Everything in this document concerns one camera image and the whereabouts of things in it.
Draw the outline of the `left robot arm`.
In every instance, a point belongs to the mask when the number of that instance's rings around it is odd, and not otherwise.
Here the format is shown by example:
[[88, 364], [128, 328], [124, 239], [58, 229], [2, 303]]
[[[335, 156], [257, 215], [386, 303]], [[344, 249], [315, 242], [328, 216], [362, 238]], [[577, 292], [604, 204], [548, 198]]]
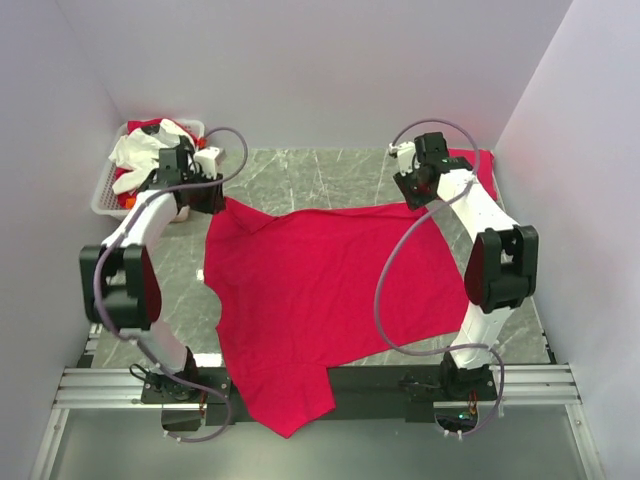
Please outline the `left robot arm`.
[[164, 389], [179, 402], [197, 395], [200, 378], [192, 352], [161, 319], [162, 297], [150, 250], [183, 207], [208, 214], [224, 209], [223, 176], [217, 172], [223, 156], [218, 147], [160, 149], [158, 166], [143, 181], [120, 226], [79, 255], [88, 320], [138, 346], [152, 372], [166, 376]]

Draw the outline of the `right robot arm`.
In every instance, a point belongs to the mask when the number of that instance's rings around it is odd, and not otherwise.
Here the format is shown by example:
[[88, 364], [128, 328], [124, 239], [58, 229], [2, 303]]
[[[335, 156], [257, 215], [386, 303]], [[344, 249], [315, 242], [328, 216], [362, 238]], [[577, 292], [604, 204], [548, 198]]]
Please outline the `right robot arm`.
[[394, 180], [410, 209], [439, 200], [451, 208], [473, 245], [463, 275], [468, 307], [460, 330], [440, 364], [439, 387], [465, 399], [493, 383], [489, 363], [498, 336], [514, 310], [536, 289], [539, 235], [496, 203], [478, 178], [481, 153], [450, 153], [444, 135], [425, 133], [391, 143]]

